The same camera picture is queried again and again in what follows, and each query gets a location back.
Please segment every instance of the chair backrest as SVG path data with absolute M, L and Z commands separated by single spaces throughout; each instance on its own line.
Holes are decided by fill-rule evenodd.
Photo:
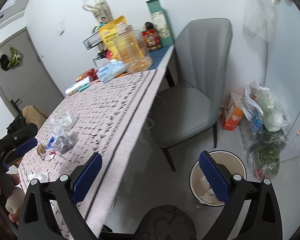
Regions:
M 212 109 L 223 99 L 231 40 L 231 22 L 220 18 L 191 21 L 176 40 L 179 85 L 199 89 Z

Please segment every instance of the trash can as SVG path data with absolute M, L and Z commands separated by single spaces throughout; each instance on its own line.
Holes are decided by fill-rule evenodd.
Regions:
M 240 174 L 244 179 L 247 179 L 247 172 L 244 164 L 235 154 L 228 151 L 212 151 L 210 152 L 210 155 L 216 163 L 224 165 L 231 174 Z M 194 164 L 191 170 L 190 188 L 197 201 L 203 205 L 210 207 L 220 207 L 225 205 L 210 191 L 210 185 L 199 167 L 199 161 Z

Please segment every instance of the refrigerator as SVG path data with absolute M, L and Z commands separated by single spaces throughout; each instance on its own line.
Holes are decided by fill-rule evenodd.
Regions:
M 289 0 L 276 1 L 274 10 L 265 86 L 280 97 L 290 117 L 285 128 L 289 143 L 280 154 L 283 161 L 300 155 L 300 11 Z

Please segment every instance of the metal screw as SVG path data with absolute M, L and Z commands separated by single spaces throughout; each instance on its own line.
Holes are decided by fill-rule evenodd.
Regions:
M 263 182 L 266 184 L 266 185 L 270 185 L 271 184 L 271 181 L 269 179 L 264 179 Z
M 61 175 L 60 180 L 61 181 L 66 181 L 68 179 L 68 175 Z
M 30 181 L 30 184 L 31 184 L 31 185 L 35 185 L 35 184 L 37 184 L 37 182 L 38 182 L 37 179 L 32 179 L 32 180 Z
M 236 181 L 240 181 L 242 179 L 242 177 L 239 174 L 234 174 L 233 175 L 234 180 Z

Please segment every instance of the door handle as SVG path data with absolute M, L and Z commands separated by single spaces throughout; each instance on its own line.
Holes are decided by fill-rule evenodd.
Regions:
M 17 103 L 18 103 L 19 101 L 20 101 L 20 98 L 18 98 L 17 101 L 13 101 L 13 99 L 10 100 L 10 103 L 12 104 L 12 106 L 14 107 L 14 109 L 15 109 L 18 113 L 21 112 L 20 109 L 19 109 L 19 107 L 17 106 Z

